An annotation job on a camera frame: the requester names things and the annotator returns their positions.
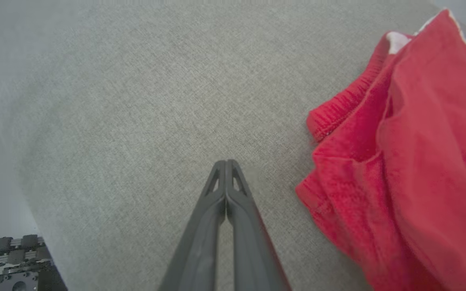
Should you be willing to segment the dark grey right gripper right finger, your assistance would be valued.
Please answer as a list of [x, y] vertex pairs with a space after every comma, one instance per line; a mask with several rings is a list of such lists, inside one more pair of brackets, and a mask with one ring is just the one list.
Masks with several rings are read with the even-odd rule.
[[239, 163], [226, 161], [226, 208], [233, 226], [235, 291], [292, 291]]

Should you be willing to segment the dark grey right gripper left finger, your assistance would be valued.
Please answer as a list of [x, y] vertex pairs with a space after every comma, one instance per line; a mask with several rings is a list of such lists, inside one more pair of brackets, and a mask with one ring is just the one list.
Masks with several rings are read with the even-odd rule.
[[215, 291], [218, 234], [226, 211], [225, 168], [225, 160], [213, 165], [159, 291]]

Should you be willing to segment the red shorts with white stripes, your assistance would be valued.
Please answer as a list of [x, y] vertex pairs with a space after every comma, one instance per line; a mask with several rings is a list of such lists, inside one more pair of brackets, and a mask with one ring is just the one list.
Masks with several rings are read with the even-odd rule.
[[309, 113], [296, 186], [374, 291], [466, 291], [466, 38], [449, 9], [390, 31], [364, 72]]

